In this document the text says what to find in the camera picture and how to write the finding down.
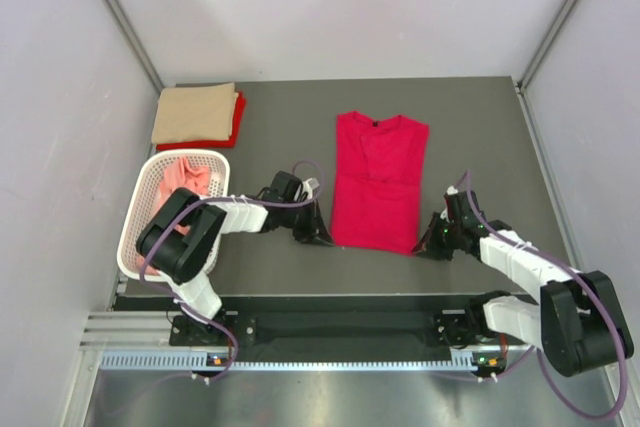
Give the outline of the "crimson t shirt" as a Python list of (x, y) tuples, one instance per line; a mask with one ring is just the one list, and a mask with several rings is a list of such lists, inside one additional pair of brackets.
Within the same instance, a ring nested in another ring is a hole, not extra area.
[(330, 233), (343, 247), (408, 255), (418, 242), (421, 183), (430, 127), (397, 115), (336, 119)]

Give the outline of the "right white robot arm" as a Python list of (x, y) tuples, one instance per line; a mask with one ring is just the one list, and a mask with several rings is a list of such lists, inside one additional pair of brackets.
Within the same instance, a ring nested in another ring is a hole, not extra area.
[(542, 351), (561, 375), (613, 364), (634, 354), (634, 343), (611, 280), (600, 271), (563, 270), (540, 257), (510, 226), (488, 225), (468, 215), (453, 221), (434, 213), (411, 253), (449, 261), (464, 252), (518, 284), (525, 302), (501, 290), (472, 298), (465, 308), (466, 329), (487, 343), (500, 334)]

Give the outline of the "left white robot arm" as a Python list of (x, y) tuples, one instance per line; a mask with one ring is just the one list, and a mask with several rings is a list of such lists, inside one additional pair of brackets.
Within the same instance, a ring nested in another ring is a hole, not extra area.
[(315, 195), (315, 180), (274, 181), (255, 197), (202, 198), (177, 189), (142, 230), (136, 251), (142, 257), (139, 278), (153, 268), (190, 315), (192, 331), (205, 343), (226, 334), (227, 321), (218, 313), (222, 301), (206, 273), (220, 238), (227, 234), (263, 234), (289, 229), (300, 244), (332, 247)]

